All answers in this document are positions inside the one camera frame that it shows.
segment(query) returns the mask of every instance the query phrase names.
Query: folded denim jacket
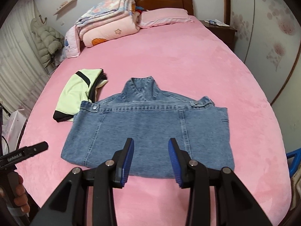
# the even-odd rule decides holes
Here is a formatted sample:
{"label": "folded denim jacket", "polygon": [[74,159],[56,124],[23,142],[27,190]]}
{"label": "folded denim jacket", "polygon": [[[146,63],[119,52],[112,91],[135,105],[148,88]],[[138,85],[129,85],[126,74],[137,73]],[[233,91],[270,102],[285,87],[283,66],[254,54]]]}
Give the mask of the folded denim jacket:
{"label": "folded denim jacket", "polygon": [[226,108],[162,91],[152,77],[131,78],[121,93],[96,103],[82,101],[61,157],[97,167],[123,148],[128,137],[135,151],[130,175],[173,178],[168,140],[208,168],[234,169]]}

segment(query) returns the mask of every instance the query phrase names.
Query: nightstand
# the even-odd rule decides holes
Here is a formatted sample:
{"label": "nightstand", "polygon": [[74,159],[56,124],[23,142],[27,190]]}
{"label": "nightstand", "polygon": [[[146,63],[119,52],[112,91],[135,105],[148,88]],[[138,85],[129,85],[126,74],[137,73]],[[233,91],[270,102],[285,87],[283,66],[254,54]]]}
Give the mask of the nightstand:
{"label": "nightstand", "polygon": [[218,25],[211,25],[203,20],[200,20],[205,27],[222,40],[232,51],[234,49],[234,35],[237,29],[233,27],[224,27]]}

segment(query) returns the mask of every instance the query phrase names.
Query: human hand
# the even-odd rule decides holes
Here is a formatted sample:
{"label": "human hand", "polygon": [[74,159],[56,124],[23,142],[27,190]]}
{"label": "human hand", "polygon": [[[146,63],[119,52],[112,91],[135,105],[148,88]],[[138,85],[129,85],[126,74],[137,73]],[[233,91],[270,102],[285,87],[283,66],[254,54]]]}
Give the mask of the human hand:
{"label": "human hand", "polygon": [[[17,198],[14,199],[14,202],[17,206],[21,207],[21,210],[25,213],[29,213],[30,207],[28,205],[28,198],[25,194],[25,188],[23,186],[23,178],[19,175],[19,184],[16,186]],[[0,197],[4,197],[4,192],[0,188]]]}

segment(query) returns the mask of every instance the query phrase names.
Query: pink bedspread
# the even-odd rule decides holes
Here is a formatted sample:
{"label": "pink bedspread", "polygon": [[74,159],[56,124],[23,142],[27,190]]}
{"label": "pink bedspread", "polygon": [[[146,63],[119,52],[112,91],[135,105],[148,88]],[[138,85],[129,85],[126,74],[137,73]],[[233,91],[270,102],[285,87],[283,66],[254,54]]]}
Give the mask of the pink bedspread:
{"label": "pink bedspread", "polygon": [[[18,165],[28,192],[42,206],[74,167],[60,154],[71,122],[52,119],[58,97],[72,74],[103,68],[109,82],[100,99],[121,92],[130,77],[153,76],[162,90],[200,99],[209,96],[227,107],[235,173],[251,191],[273,225],[285,216],[291,200],[282,136],[270,104],[247,67],[194,18],[85,48],[54,72],[29,117],[21,146],[47,141],[49,150]],[[183,226],[189,191],[173,179],[130,176],[115,189],[120,226]],[[216,222],[212,216],[212,225]]]}

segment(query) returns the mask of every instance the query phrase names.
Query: puffer jacket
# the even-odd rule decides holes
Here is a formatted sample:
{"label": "puffer jacket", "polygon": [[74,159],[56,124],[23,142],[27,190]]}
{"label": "puffer jacket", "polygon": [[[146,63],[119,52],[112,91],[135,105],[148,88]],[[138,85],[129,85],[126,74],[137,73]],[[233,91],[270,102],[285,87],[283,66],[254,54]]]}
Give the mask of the puffer jacket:
{"label": "puffer jacket", "polygon": [[39,60],[45,68],[51,63],[55,52],[64,46],[64,36],[52,27],[40,23],[36,18],[32,19],[30,28],[34,33]]}

